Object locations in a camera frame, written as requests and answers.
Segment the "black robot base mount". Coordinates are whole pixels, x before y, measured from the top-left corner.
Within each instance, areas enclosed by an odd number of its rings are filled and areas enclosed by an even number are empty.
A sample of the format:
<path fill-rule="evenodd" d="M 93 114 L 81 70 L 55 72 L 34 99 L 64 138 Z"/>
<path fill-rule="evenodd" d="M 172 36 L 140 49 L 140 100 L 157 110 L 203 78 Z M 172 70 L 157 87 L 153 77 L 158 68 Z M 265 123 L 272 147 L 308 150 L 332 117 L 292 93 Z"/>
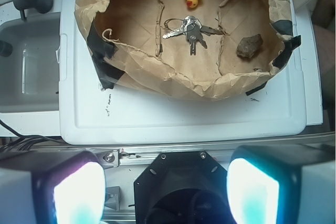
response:
<path fill-rule="evenodd" d="M 137 223 L 233 223 L 227 171 L 207 152 L 160 153 L 134 181 Z"/>

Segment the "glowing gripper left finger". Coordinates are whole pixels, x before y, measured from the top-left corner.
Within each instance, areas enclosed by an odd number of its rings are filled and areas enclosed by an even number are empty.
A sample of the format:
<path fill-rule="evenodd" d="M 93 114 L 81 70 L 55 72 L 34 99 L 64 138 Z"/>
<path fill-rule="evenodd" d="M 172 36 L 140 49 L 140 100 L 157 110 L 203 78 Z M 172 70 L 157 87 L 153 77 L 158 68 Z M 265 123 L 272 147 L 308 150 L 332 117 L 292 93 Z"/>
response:
<path fill-rule="evenodd" d="M 99 223 L 105 198 L 90 151 L 1 153 L 1 223 Z"/>

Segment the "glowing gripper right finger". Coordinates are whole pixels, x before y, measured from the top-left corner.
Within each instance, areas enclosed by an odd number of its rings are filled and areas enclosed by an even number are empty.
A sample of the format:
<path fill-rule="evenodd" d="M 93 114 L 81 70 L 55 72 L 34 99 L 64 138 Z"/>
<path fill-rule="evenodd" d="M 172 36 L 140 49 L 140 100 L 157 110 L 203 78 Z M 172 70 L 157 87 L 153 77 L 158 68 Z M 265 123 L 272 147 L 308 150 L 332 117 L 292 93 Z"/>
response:
<path fill-rule="evenodd" d="M 335 223 L 335 147 L 239 146 L 226 188 L 237 223 Z"/>

